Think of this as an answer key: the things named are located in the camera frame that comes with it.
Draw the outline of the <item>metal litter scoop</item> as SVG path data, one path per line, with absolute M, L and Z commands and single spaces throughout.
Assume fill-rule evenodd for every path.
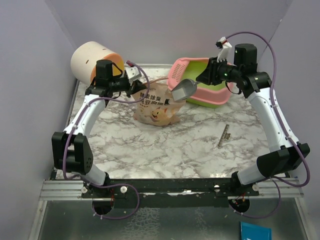
M 198 84 L 200 82 L 194 81 L 190 78 L 180 81 L 172 90 L 172 97 L 174 101 L 184 101 L 194 95 L 197 91 Z

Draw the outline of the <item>cat litter paper bag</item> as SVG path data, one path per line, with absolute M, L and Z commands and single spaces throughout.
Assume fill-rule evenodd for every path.
M 134 100 L 139 101 L 133 114 L 136 121 L 159 127 L 180 121 L 177 113 L 186 104 L 186 101 L 174 100 L 171 90 L 164 83 L 166 79 L 166 77 L 160 77 L 152 80 L 148 94 L 144 89 L 132 95 Z

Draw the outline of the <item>metal ruler bag clip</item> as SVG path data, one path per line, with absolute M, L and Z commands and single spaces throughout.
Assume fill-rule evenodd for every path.
M 230 139 L 231 134 L 228 133 L 229 128 L 230 128 L 230 125 L 226 124 L 225 127 L 224 127 L 224 130 L 222 132 L 222 135 L 221 135 L 221 137 L 219 139 L 219 142 L 217 144 L 218 148 L 221 148 L 223 146 L 223 143 L 224 143 L 225 140 L 229 140 Z

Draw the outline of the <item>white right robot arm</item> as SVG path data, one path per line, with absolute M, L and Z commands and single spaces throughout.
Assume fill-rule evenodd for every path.
M 250 43 L 237 44 L 233 48 L 226 40 L 216 45 L 220 49 L 218 56 L 209 58 L 196 81 L 214 86 L 235 83 L 238 93 L 243 94 L 258 114 L 270 151 L 259 156 L 254 165 L 232 174 L 229 189 L 240 196 L 247 191 L 248 185 L 297 169 L 310 153 L 310 147 L 307 143 L 300 143 L 290 130 L 281 108 L 276 104 L 268 73 L 257 70 L 257 48 Z M 234 61 L 229 65 L 227 56 L 232 48 Z

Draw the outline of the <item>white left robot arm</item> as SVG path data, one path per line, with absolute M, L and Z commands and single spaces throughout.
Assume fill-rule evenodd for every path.
M 128 97 L 141 91 L 149 91 L 150 83 L 142 83 L 141 77 L 147 74 L 137 64 L 128 61 L 128 67 L 114 75 L 116 63 L 100 59 L 95 65 L 95 77 L 85 91 L 84 101 L 71 123 L 62 131 L 51 137 L 54 167 L 62 170 L 63 177 L 73 173 L 83 181 L 93 185 L 97 196 L 106 197 L 111 190 L 109 175 L 94 163 L 88 136 L 109 102 L 119 102 L 115 93 L 125 92 Z

